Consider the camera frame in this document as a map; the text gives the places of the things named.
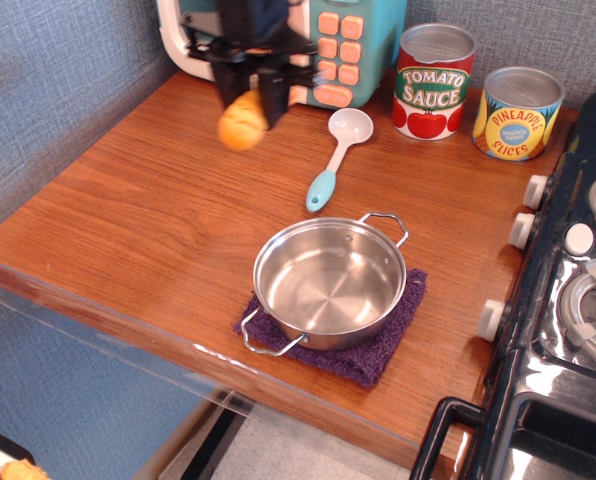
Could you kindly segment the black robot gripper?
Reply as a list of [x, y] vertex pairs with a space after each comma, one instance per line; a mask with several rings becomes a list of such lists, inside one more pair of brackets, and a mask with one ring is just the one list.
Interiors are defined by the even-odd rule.
[[317, 45], [289, 25], [299, 2], [212, 1], [181, 14], [189, 56], [206, 60], [224, 108], [258, 86], [268, 129], [287, 113], [292, 86], [326, 81], [315, 66]]

